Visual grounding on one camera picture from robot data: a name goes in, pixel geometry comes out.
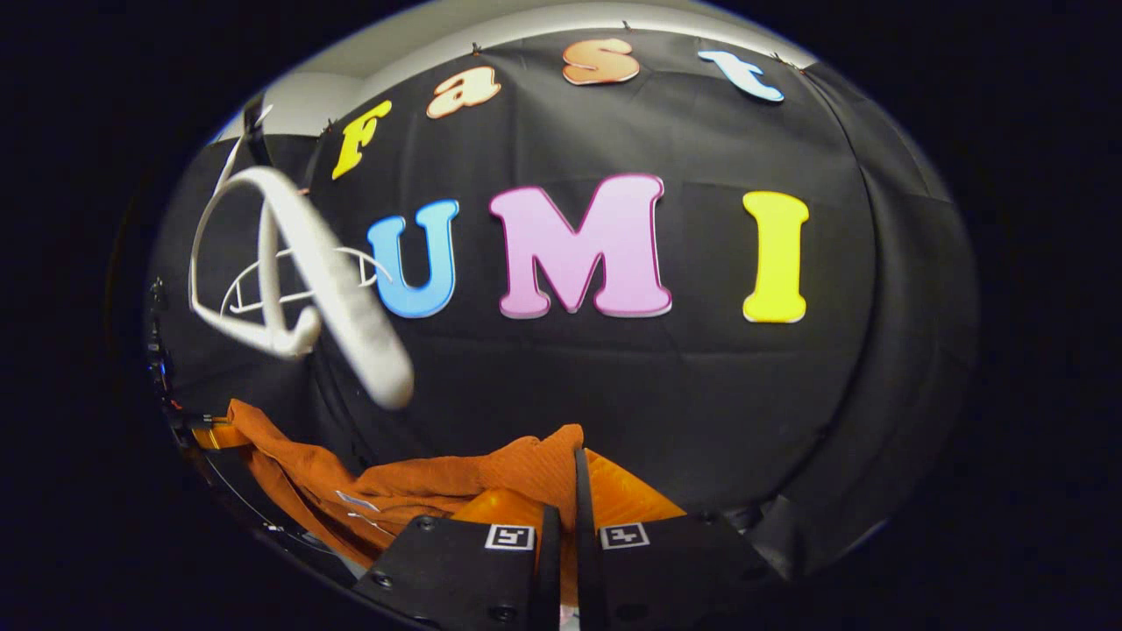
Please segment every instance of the orange cloth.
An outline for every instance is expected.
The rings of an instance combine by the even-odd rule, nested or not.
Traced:
[[[334,454],[288,440],[252,405],[231,400],[227,420],[251,443],[240,449],[269,499],[364,567],[374,565],[413,518],[450,516],[489,488],[509,488],[552,504],[561,513],[562,530],[574,529],[573,451],[585,440],[578,424],[563,426],[545,440],[519,438],[486,456],[392,463],[356,478]]]

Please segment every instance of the letter m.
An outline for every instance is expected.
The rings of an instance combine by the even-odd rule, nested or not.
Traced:
[[[517,319],[549,312],[550,299],[537,289],[535,266],[541,266],[565,310],[576,313],[600,259],[604,289],[594,304],[601,313],[650,318],[670,311],[654,239],[654,205],[662,191],[654,175],[608,177],[592,194],[579,231],[536,186],[500,193],[490,204],[506,232],[508,292],[499,311]]]

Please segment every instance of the foam letter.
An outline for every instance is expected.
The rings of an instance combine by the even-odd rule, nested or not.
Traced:
[[[756,191],[744,195],[744,209],[756,218],[760,259],[756,289],[744,301],[749,322],[798,322],[807,314],[799,295],[799,240],[802,223],[810,218],[801,200]]]
[[[386,309],[402,318],[427,318],[443,309],[456,291],[456,263],[452,259],[452,218],[460,211],[456,200],[433,202],[417,211],[417,226],[425,230],[429,245],[429,283],[411,287],[402,269],[398,237],[405,230],[399,216],[378,221],[366,234],[374,248],[374,259],[395,273],[394,282],[378,278],[378,294]]]
[[[362,159],[362,154],[358,150],[359,146],[365,147],[370,143],[370,139],[374,138],[374,130],[378,127],[378,121],[375,119],[389,113],[390,107],[389,101],[383,101],[343,128],[343,148],[339,152],[339,163],[335,164],[335,170],[331,172],[332,180],[338,180],[340,175],[358,166],[359,161]]]
[[[503,85],[495,83],[495,68],[479,66],[466,70],[441,83],[429,103],[429,118],[443,118],[463,106],[478,106],[498,94]]]
[[[500,193],[490,203],[506,232],[508,292],[499,311],[528,319],[550,310],[549,296],[537,289],[536,264],[565,310],[576,313],[601,258],[604,289],[594,299],[601,313],[650,318],[670,311],[654,240],[654,204],[662,191],[654,175],[608,177],[592,194],[579,232],[545,191],[527,186]]]
[[[561,72],[573,85],[620,83],[638,74],[638,62],[627,53],[631,44],[622,39],[578,42],[561,55],[569,64]]]
[[[733,85],[736,85],[748,94],[766,101],[779,102],[783,100],[782,92],[771,85],[760,83],[760,80],[756,79],[757,74],[761,76],[764,74],[764,71],[760,70],[758,66],[742,62],[736,55],[724,51],[701,51],[698,53],[698,56],[702,60],[716,62],[717,67],[720,68],[720,72],[725,73],[725,76],[733,82]]]

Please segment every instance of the screw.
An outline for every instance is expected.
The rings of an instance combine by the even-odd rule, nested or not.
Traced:
[[[487,611],[490,616],[499,622],[513,622],[518,615],[518,611],[514,607],[508,606],[497,606],[491,607]]]

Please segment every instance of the orange towel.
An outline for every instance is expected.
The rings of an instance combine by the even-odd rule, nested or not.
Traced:
[[[573,451],[585,439],[577,424],[563,426],[545,440],[519,438],[486,456],[392,463],[356,478],[334,454],[288,440],[252,405],[231,400],[227,420],[251,443],[240,449],[273,502],[364,567],[374,565],[413,518],[450,516],[490,488],[552,504],[562,529],[574,528]]]

